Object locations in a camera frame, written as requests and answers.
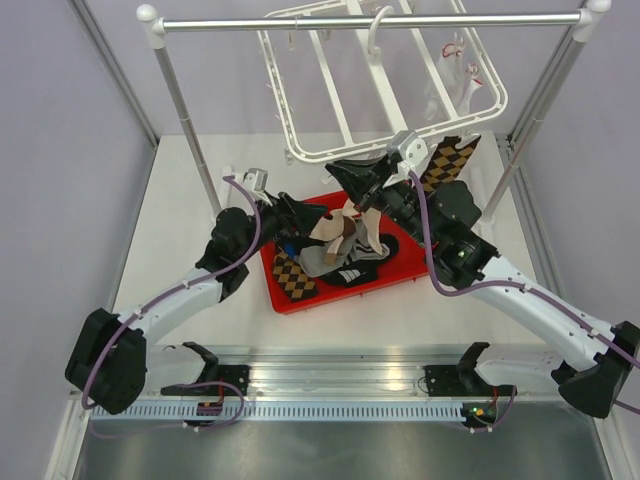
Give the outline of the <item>black blue sock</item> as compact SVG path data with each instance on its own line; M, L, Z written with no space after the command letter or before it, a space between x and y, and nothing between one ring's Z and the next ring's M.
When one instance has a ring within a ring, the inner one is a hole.
M399 242L395 236L391 255L381 261L355 261L351 262L346 255L346 261L337 270L320 277L325 283L338 287L355 287L376 281L379 278L378 268L390 262L399 252Z
M291 259L296 259L299 256L300 247L291 239L281 239L276 243L276 246Z

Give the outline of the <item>beige brown striped sock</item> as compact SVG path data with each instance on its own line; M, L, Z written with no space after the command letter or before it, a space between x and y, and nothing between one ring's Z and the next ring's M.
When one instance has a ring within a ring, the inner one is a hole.
M332 210L328 216L320 219L311 231L309 235L311 239L329 244L324 254L326 265L333 265L336 262L343 241L356 232L355 218L358 215L355 204L347 200L342 208Z
M381 212L370 208L360 214L360 221L363 227L363 232L360 237L366 236L370 245L378 252L381 252L380 246L380 220Z

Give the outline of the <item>grey striped sock back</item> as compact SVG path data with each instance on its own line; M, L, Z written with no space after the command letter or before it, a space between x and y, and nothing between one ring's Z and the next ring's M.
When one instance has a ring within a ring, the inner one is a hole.
M381 252L378 253L369 243L366 236L359 237L353 244L348 259L355 261L378 261L381 262L391 255L395 238L392 235L382 235L380 237Z

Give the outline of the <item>grey striped sock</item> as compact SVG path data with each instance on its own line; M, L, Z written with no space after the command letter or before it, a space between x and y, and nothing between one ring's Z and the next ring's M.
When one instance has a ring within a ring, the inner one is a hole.
M391 255L395 238L392 235L382 235L380 237L381 252L378 253L369 243L366 236L359 237L353 244L348 259L355 261L378 261L381 262Z
M326 262L329 246L309 246L300 251L298 263L309 277L321 277L340 268L346 261L346 254L335 254L331 264Z

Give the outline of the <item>white clip sock hanger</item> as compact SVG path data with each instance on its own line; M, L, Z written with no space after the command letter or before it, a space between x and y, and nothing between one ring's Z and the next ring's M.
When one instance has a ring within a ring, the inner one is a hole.
M400 131L469 137L508 94L473 28L261 31L288 162L381 151Z

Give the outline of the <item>grey striped sock front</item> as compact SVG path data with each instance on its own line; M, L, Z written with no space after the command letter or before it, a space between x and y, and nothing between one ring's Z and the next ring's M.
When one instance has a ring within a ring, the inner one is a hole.
M321 277L340 268L346 261L346 254L335 254L331 264L326 262L329 246L309 246L300 251L298 263L309 277Z

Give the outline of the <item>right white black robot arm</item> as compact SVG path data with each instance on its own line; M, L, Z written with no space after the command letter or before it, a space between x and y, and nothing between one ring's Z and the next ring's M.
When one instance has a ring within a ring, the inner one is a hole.
M605 419L639 365L639 329L599 320L527 278L472 227L481 212L467 185L459 180L426 194L415 173L389 185L394 165L387 160L360 164L340 160L326 165L357 211L378 210L405 231L425 252L430 281L438 293L472 295L511 317L560 356L543 374L522 362L500 367L482 347L474 360L456 371L459 388L478 395L490 385L556 386L572 407Z

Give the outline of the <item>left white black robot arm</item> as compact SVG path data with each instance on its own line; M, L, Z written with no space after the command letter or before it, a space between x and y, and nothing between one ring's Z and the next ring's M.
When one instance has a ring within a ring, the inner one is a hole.
M250 213L228 207L217 215L204 254L177 283L128 310L98 308L87 316L64 373L85 409L128 408L145 385L149 346L233 295L249 274L247 261L264 245L308 236L328 212L286 193L250 205Z

